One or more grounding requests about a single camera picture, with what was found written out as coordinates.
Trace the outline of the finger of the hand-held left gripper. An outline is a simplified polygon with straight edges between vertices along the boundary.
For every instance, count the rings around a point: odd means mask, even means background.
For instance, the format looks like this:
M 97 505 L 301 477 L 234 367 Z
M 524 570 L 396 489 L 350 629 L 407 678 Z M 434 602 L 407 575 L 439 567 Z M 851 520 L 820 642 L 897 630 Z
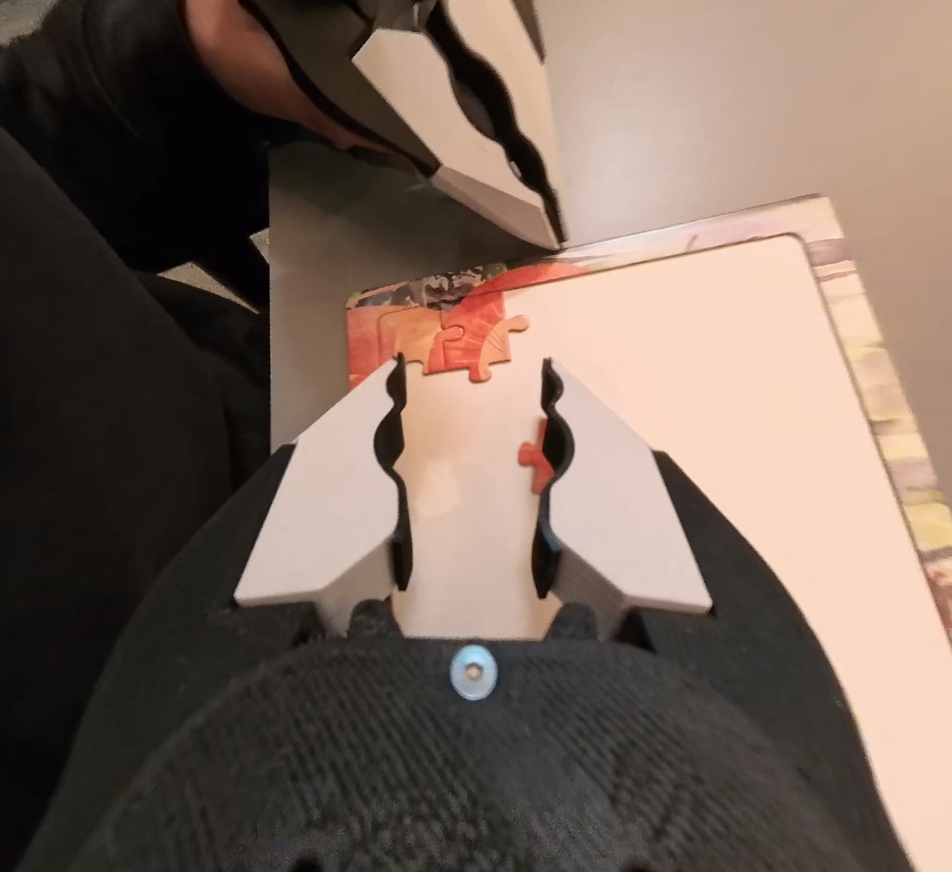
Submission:
M 542 198 L 517 178 L 503 146 L 465 115 L 446 60 L 430 38 L 376 30 L 353 62 L 434 155 L 435 188 L 522 242 L 558 247 Z
M 558 138 L 532 0 L 438 0 L 427 30 L 459 113 L 433 183 L 534 246 L 565 243 Z

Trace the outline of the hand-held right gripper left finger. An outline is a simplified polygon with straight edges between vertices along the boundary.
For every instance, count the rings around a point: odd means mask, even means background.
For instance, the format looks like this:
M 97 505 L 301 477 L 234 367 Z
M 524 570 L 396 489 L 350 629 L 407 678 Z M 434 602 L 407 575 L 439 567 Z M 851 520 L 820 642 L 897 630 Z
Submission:
M 408 588 L 413 564 L 402 354 L 372 372 L 294 441 L 233 598 L 241 607 L 313 604 L 328 633 L 354 609 Z

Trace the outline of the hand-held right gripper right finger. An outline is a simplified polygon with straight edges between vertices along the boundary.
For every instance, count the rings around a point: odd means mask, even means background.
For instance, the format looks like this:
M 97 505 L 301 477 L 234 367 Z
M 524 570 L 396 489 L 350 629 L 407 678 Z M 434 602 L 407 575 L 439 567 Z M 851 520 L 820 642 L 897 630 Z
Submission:
M 650 445 L 553 358 L 541 365 L 530 568 L 540 601 L 590 608 L 601 638 L 636 609 L 704 616 L 713 599 Z

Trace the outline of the jigsaw puzzle frame board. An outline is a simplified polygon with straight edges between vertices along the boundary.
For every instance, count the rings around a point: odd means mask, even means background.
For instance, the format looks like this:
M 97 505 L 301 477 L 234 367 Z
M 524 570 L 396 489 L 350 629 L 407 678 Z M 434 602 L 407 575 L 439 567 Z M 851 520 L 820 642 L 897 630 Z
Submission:
M 539 497 L 517 462 L 552 357 L 665 453 L 750 543 L 823 645 L 915 870 L 950 870 L 950 489 L 934 472 L 827 199 L 389 283 L 347 303 L 351 386 L 377 322 L 502 293 L 488 381 L 410 363 L 414 636 L 540 637 Z

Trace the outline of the orange corner jigsaw piece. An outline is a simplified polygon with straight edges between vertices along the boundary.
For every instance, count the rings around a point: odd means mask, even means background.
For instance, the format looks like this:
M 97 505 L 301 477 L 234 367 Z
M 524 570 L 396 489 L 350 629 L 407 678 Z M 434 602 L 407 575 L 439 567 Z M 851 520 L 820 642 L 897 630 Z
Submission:
M 378 355 L 385 363 L 403 355 L 424 374 L 445 369 L 443 312 L 422 307 L 397 309 L 377 322 Z

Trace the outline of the red fan-patterned jigsaw piece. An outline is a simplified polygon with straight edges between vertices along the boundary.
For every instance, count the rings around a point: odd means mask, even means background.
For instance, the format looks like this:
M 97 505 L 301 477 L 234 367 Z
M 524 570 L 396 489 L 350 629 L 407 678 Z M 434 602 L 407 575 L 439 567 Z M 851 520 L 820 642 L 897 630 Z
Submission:
M 530 328 L 525 315 L 507 316 L 504 294 L 470 295 L 441 315 L 428 370 L 465 370 L 472 382 L 488 381 L 491 367 L 511 360 L 509 336 Z

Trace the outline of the person's left forearm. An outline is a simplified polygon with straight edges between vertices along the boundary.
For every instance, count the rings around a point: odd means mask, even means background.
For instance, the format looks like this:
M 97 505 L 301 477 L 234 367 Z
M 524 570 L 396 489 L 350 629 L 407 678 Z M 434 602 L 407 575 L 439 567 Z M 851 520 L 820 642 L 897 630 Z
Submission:
M 2 128 L 135 269 L 268 226 L 265 122 L 199 64 L 180 0 L 60 0 L 2 47 L 1 100 Z

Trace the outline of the person's left hand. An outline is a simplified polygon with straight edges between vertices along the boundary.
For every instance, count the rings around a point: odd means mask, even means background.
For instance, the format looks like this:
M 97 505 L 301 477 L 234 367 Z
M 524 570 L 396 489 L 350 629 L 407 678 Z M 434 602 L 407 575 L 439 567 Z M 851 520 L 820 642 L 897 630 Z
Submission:
M 298 86 L 277 45 L 239 0 L 176 0 L 199 67 L 235 104 L 273 124 L 274 144 L 308 140 L 381 166 L 410 165 L 322 112 Z

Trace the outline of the person's black clothing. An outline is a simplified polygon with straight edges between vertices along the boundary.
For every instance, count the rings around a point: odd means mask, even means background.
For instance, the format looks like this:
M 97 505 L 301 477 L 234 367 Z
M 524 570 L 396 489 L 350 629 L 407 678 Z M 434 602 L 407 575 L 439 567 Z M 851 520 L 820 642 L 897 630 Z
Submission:
M 131 269 L 2 133 L 1 862 L 138 604 L 268 458 L 268 319 Z

